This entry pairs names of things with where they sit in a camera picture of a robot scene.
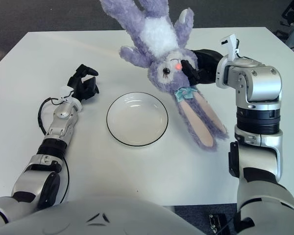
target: black cable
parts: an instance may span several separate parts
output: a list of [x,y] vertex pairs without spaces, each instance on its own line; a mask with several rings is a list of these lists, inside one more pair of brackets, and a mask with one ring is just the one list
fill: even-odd
[[46,130],[45,130],[45,128],[44,128],[43,121],[41,120],[41,111],[42,111],[44,105],[45,105],[47,102],[49,102],[50,100],[51,100],[51,102],[52,102],[53,105],[59,105],[59,104],[62,104],[62,103],[64,102],[64,101],[62,101],[62,102],[60,102],[60,103],[58,103],[58,104],[55,104],[55,103],[53,102],[53,100],[59,100],[59,99],[49,97],[49,98],[45,99],[44,102],[40,105],[40,108],[39,108],[39,111],[38,111],[38,125],[39,125],[39,127],[40,127],[40,129],[41,129],[41,131],[43,132],[44,135],[46,135],[47,132],[46,132]]
[[[239,48],[239,45],[240,45],[240,40],[236,39],[236,49]],[[236,55],[237,55],[237,57],[239,57],[239,58],[245,58],[245,59],[250,59],[250,60],[252,60],[251,58],[246,57],[246,56],[241,57],[238,53],[236,53]]]
[[227,222],[227,224],[224,225],[223,228],[220,229],[215,235],[220,234],[220,233],[223,231],[223,229],[225,229],[225,228],[230,224],[230,222],[234,219],[234,217],[235,217],[235,215],[234,215],[234,216],[232,217],[232,219],[230,219],[229,222]]
[[236,39],[236,49],[239,48],[240,45],[240,40]]
[[52,98],[52,99],[51,99],[51,103],[52,103],[53,105],[60,105],[60,104],[62,104],[62,103],[64,102],[64,101],[62,101],[62,102],[60,102],[60,103],[55,104],[55,103],[52,101],[53,99],[56,99],[56,98]]
[[[67,98],[67,97],[69,97],[72,93],[73,93],[73,91],[71,91],[70,94],[69,94],[68,96],[65,96],[65,97],[63,97],[63,98]],[[43,109],[44,105],[45,105],[47,102],[49,102],[50,100],[51,100],[51,103],[52,103],[53,105],[60,105],[60,104],[62,104],[62,103],[64,102],[64,101],[62,101],[62,102],[60,102],[60,103],[55,104],[53,101],[54,101],[54,100],[59,100],[59,99],[49,97],[49,98],[45,99],[44,102],[40,105],[40,108],[39,108],[39,111],[38,111],[38,125],[39,125],[39,127],[40,127],[40,129],[41,129],[41,131],[43,132],[44,135],[46,135],[46,130],[44,129],[43,121],[41,120],[41,112],[42,112],[42,109]],[[63,158],[63,161],[64,161],[65,166],[66,166],[66,168],[67,168],[67,173],[68,173],[68,183],[67,183],[67,187],[66,187],[66,189],[65,189],[64,195],[63,195],[63,197],[62,197],[60,203],[63,202],[65,196],[67,195],[67,192],[68,192],[68,189],[69,189],[69,184],[70,184],[70,172],[69,172],[68,163],[67,163],[67,161],[65,160],[65,158]]]
[[71,91],[69,95],[67,95],[67,96],[65,96],[65,97],[63,97],[63,98],[65,99],[65,98],[69,97],[73,92],[74,92],[74,91]]
[[60,201],[60,204],[63,202],[65,196],[67,195],[67,192],[68,192],[68,189],[69,189],[69,184],[70,184],[70,173],[69,173],[68,163],[67,163],[67,161],[65,160],[65,158],[63,158],[63,160],[64,160],[65,166],[66,166],[66,168],[67,168],[67,173],[68,173],[68,183],[67,183],[67,188],[65,189],[64,195],[63,195],[63,197],[62,197],[62,199],[61,199],[61,201]]

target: bunny eye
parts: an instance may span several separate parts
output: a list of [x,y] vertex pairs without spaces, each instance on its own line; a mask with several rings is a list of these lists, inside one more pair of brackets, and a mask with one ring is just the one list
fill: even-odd
[[170,69],[164,68],[162,71],[163,71],[162,77],[168,78],[168,74],[170,74]]

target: red nose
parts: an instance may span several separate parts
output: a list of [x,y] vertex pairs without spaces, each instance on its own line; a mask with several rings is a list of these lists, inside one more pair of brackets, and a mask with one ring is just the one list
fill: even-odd
[[175,65],[176,70],[182,70],[182,64],[178,63]]

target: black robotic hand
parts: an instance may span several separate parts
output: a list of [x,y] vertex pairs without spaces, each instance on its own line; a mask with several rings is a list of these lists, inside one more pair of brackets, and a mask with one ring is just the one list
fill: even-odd
[[89,99],[96,93],[99,93],[99,89],[96,85],[96,78],[92,77],[84,82],[82,78],[91,75],[98,76],[98,72],[90,67],[81,64],[76,73],[69,79],[68,86],[74,89],[72,97],[78,99],[80,102],[83,99]]
[[182,71],[188,77],[190,86],[216,82],[216,71],[223,56],[214,50],[192,50],[197,57],[198,70],[187,61],[182,60]]

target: plush toy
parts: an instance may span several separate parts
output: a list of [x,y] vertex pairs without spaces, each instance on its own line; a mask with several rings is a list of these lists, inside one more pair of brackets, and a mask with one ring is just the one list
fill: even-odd
[[152,84],[173,95],[195,142],[205,150],[215,150],[215,137],[225,138],[226,128],[182,72],[181,60],[198,69],[197,57],[185,49],[193,28],[193,11],[183,10],[173,26],[167,0],[139,0],[144,11],[133,0],[100,2],[106,14],[115,18],[134,42],[135,47],[121,47],[121,58],[148,68]]

